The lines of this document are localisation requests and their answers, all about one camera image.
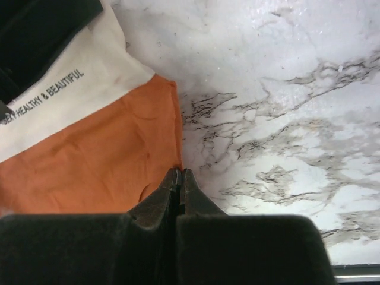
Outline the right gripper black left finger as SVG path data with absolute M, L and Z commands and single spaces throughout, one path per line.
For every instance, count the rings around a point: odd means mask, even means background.
M 2 284 L 175 284 L 182 174 L 171 169 L 133 209 L 1 219 Z

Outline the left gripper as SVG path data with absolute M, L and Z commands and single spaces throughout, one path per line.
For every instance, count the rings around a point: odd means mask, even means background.
M 102 11 L 100 1 L 1 1 L 1 102 L 40 80 Z

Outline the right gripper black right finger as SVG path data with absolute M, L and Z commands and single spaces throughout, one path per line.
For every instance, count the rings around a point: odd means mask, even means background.
M 179 284 L 335 284 L 321 235 L 297 215 L 228 216 L 183 172 Z

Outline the rust brown underwear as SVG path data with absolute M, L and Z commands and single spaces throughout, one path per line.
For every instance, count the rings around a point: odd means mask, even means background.
M 117 213 L 182 167 L 174 81 L 126 51 L 112 7 L 1 121 L 1 215 Z

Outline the aluminium extrusion rail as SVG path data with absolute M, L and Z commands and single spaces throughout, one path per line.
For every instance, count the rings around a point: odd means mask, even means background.
M 379 264 L 337 265 L 332 269 L 338 284 L 379 285 Z

